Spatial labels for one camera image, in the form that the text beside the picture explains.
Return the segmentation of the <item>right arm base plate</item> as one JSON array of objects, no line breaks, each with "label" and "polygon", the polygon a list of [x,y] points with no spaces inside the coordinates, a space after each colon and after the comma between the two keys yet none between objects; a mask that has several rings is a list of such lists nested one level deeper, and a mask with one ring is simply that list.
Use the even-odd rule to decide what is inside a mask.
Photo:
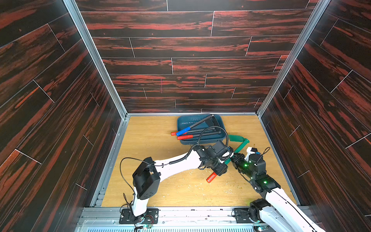
[{"label": "right arm base plate", "polygon": [[236,219],[238,224],[242,223],[253,223],[253,224],[260,224],[265,223],[261,219],[261,212],[267,212],[271,210],[270,207],[264,208],[256,208],[256,207],[248,207],[248,208],[234,208],[232,210],[231,216]]}]

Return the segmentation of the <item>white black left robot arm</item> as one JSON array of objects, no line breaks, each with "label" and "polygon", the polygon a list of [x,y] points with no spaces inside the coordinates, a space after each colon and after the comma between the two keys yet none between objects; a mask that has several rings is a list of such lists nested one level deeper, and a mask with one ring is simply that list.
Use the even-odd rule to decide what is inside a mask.
[{"label": "white black left robot arm", "polygon": [[231,147],[217,141],[213,146],[194,144],[186,154],[170,159],[153,160],[147,157],[132,175],[133,215],[135,217],[145,215],[149,198],[157,193],[160,183],[165,179],[187,170],[201,168],[210,168],[221,176],[227,172],[228,166],[225,162],[233,154],[234,150]]}]

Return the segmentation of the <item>grey hoe red grip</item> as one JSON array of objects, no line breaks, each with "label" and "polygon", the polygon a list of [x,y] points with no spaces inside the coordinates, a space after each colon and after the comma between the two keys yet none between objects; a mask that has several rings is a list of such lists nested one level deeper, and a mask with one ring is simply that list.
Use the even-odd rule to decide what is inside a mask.
[{"label": "grey hoe red grip", "polygon": [[220,125],[219,125],[217,119],[214,122],[217,123],[216,126],[208,127],[206,129],[204,129],[202,132],[192,133],[192,134],[188,134],[188,135],[186,134],[186,135],[183,135],[183,136],[177,136],[177,139],[178,140],[187,140],[187,139],[200,137],[201,135],[202,136],[209,136],[209,135],[221,134]]},{"label": "grey hoe red grip", "polygon": [[[189,127],[190,125],[206,118],[207,116],[209,115],[192,115],[192,116],[181,116],[179,119],[178,119],[178,131],[181,131],[183,130],[184,128],[187,128]],[[193,127],[191,130],[189,130],[188,132],[180,135],[180,136],[183,136],[183,135],[188,135],[188,134],[192,134],[192,133],[197,133],[197,132],[202,132],[204,129],[208,128],[208,127],[211,127],[211,126],[216,126],[217,123],[214,122],[216,120],[215,116],[212,117],[211,119],[205,121],[204,123],[196,126],[196,127]],[[176,136],[175,134],[177,132],[172,132],[171,133],[171,136]]]}]

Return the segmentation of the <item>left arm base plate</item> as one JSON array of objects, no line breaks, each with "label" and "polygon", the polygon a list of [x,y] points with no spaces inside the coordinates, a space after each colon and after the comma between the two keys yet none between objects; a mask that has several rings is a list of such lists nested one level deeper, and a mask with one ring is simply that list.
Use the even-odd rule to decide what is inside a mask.
[{"label": "left arm base plate", "polygon": [[148,208],[144,214],[134,216],[129,208],[123,208],[119,219],[119,224],[147,224],[153,225],[158,223],[159,209]]}]

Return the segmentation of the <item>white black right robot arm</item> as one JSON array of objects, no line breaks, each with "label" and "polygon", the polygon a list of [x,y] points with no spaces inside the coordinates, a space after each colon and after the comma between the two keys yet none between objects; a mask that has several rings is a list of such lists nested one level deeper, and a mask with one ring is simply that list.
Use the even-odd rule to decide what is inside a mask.
[{"label": "white black right robot arm", "polygon": [[249,219],[253,223],[266,223],[276,232],[323,232],[286,194],[281,186],[267,174],[266,162],[259,152],[235,153],[231,162],[242,177],[261,198],[250,203]]}]

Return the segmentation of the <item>chrome hoe blue grip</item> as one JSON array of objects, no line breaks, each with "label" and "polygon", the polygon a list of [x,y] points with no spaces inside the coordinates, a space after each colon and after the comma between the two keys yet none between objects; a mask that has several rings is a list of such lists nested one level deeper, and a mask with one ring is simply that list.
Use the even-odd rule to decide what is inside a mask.
[{"label": "chrome hoe blue grip", "polygon": [[190,125],[189,127],[184,128],[183,130],[178,131],[175,135],[176,135],[176,136],[180,136],[180,135],[182,135],[182,134],[188,132],[189,130],[191,130],[193,127],[196,127],[196,126],[198,126],[198,125],[204,123],[205,121],[211,119],[212,117],[214,117],[214,115],[209,115],[209,116],[207,116],[206,118],[204,118],[204,119],[202,119],[202,120],[200,120],[200,121],[198,121],[198,122],[196,122],[196,123]]}]

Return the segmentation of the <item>green handle red tip hoe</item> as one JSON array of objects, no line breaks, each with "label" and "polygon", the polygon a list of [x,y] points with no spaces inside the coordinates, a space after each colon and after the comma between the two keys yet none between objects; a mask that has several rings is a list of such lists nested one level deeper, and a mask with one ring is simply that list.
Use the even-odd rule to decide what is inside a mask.
[{"label": "green handle red tip hoe", "polygon": [[[234,153],[239,153],[248,143],[249,140],[238,135],[229,135],[229,140],[231,142],[241,142],[241,144],[234,150]],[[207,179],[206,181],[208,183],[211,183],[215,178],[217,177],[217,174],[213,172]]]}]

